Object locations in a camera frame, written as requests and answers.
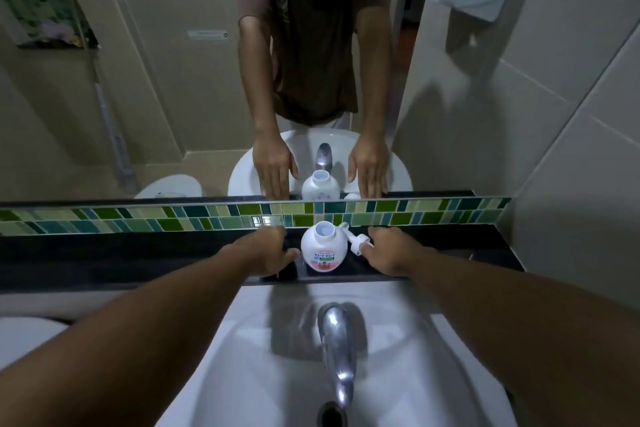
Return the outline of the white soap bottle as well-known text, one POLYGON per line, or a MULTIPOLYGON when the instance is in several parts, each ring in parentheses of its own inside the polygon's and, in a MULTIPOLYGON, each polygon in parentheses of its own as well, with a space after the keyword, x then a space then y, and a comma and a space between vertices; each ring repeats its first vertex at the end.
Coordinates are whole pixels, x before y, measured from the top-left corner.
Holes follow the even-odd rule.
POLYGON ((301 255, 306 265, 319 273, 329 273, 340 266, 348 253, 345 233, 328 221, 310 227, 301 239, 301 255))

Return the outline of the chrome faucet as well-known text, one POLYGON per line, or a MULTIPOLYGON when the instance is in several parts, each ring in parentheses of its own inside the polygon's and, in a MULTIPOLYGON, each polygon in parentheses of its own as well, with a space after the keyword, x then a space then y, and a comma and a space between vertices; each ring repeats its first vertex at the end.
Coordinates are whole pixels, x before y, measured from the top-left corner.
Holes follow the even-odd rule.
POLYGON ((354 400, 357 372, 355 333, 347 310, 339 303, 326 303, 317 313, 317 328, 335 402, 346 409, 354 400))

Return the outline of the person's right forearm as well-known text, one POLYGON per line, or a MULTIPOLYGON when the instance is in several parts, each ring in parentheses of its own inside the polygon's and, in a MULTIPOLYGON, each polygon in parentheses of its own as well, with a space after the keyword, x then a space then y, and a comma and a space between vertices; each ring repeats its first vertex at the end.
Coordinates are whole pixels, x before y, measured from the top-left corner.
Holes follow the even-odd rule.
POLYGON ((548 427, 640 427, 640 311, 578 287, 418 247, 410 276, 548 427))

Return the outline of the person's left hand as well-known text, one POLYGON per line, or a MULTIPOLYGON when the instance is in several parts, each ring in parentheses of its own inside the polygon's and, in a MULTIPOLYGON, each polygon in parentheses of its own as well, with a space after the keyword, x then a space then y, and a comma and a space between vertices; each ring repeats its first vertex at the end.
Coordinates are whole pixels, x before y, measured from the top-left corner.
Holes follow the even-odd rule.
POLYGON ((284 227, 260 227, 221 248, 218 256, 248 277, 270 277, 283 268, 276 267, 276 257, 286 250, 284 227))

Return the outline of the person's right hand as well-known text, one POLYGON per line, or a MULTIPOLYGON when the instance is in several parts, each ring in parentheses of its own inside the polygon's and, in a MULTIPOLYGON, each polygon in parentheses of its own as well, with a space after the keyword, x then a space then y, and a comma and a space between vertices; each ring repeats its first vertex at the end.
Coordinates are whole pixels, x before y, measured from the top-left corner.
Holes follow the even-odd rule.
POLYGON ((391 277, 411 277, 413 269, 424 262, 436 249, 421 245, 397 227, 369 227, 372 245, 383 247, 383 264, 370 264, 374 269, 391 277))

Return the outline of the wall mirror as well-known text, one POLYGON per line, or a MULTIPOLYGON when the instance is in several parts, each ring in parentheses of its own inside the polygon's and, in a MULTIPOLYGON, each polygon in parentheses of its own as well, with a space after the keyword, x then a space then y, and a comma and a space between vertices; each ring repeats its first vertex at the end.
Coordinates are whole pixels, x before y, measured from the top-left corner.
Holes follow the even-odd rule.
POLYGON ((0 201, 120 199, 97 85, 140 187, 227 191, 250 148, 236 0, 0 0, 0 201))

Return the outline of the person's left forearm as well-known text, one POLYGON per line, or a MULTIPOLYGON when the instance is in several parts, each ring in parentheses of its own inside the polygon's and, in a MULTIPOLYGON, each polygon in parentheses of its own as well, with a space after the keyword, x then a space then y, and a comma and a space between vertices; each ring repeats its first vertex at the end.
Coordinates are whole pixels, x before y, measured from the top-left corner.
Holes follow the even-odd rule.
POLYGON ((68 327, 0 372, 0 427, 154 427, 255 262, 225 247, 68 327))

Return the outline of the white ceramic sink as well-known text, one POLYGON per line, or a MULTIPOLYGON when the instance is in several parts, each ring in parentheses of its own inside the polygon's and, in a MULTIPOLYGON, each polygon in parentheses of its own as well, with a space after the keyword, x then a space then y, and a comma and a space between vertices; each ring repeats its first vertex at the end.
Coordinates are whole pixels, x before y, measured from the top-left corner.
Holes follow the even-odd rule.
POLYGON ((518 427, 502 384, 407 281, 243 287, 156 427, 518 427), (337 412, 317 314, 348 313, 357 365, 337 412))

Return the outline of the white pump dispenser head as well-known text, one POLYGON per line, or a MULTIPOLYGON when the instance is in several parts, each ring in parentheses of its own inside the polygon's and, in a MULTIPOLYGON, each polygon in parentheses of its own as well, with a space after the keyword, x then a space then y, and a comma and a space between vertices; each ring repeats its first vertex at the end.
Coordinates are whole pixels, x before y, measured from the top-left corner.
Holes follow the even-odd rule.
POLYGON ((372 247, 372 243, 371 243, 371 238, 365 234, 359 234, 359 235, 355 235, 350 229, 349 229, 349 224, 347 222, 342 222, 339 226, 338 229, 340 229, 343 234, 345 235, 349 245, 350 245, 350 250, 351 253, 353 253, 355 256, 360 257, 362 256, 362 247, 363 246, 369 246, 372 247))

